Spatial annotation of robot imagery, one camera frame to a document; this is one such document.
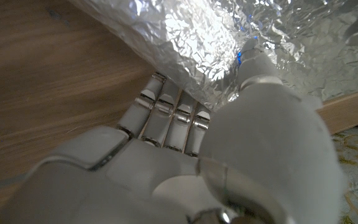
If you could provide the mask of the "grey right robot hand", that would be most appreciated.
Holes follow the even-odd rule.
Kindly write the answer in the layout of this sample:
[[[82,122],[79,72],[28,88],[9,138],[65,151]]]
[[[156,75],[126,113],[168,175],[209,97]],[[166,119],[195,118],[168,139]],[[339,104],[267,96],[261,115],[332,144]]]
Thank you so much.
[[[155,74],[115,128],[37,164],[0,223],[336,223],[322,102],[286,87],[257,38],[237,59],[239,97],[215,113]]]

